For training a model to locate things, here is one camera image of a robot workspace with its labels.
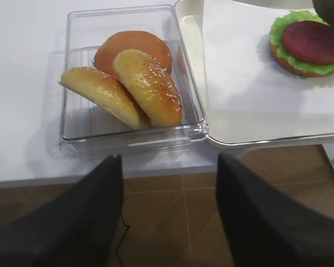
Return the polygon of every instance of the hamburger bun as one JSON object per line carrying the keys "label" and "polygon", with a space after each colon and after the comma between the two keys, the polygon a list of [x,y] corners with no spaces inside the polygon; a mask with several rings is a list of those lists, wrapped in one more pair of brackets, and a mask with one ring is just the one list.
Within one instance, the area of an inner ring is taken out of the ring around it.
{"label": "hamburger bun", "polygon": [[120,80],[113,68],[113,61],[123,50],[141,50],[155,57],[170,74],[172,71],[172,54],[169,47],[157,36],[144,31],[118,32],[111,36],[95,54],[94,65],[97,69]]}
{"label": "hamburger bun", "polygon": [[156,58],[139,50],[124,50],[116,56],[113,66],[153,126],[181,123],[178,90]]}
{"label": "hamburger bun", "polygon": [[270,43],[271,55],[274,58],[274,60],[277,61],[288,72],[291,72],[295,75],[299,75],[299,76],[307,77],[307,78],[314,78],[314,77],[328,76],[334,73],[334,71],[332,71],[326,75],[321,75],[315,72],[305,72],[305,71],[297,70],[292,65],[290,65],[289,62],[285,58],[278,56],[277,49],[278,49],[278,46],[274,46]]}
{"label": "hamburger bun", "polygon": [[143,129],[151,122],[133,97],[110,75],[95,68],[72,68],[60,84],[102,107],[131,128]]}

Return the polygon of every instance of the red beet slice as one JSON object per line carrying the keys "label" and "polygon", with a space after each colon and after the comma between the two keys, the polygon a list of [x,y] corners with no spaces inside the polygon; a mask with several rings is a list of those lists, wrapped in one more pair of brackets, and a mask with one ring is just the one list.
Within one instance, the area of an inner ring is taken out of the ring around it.
{"label": "red beet slice", "polygon": [[315,65],[334,64],[334,28],[315,21],[287,26],[283,43],[297,59]]}

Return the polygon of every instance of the green lettuce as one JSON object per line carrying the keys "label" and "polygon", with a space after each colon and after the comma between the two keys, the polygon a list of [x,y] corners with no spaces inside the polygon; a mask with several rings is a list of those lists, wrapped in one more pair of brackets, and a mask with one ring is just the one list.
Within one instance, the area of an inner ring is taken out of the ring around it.
{"label": "green lettuce", "polygon": [[331,65],[314,65],[302,62],[289,54],[283,44],[282,37],[285,28],[297,21],[316,21],[325,23],[319,16],[310,11],[291,11],[288,15],[277,18],[270,30],[271,44],[277,46],[277,54],[279,57],[285,58],[295,69],[305,72],[315,72],[326,75],[334,71],[334,64]]}

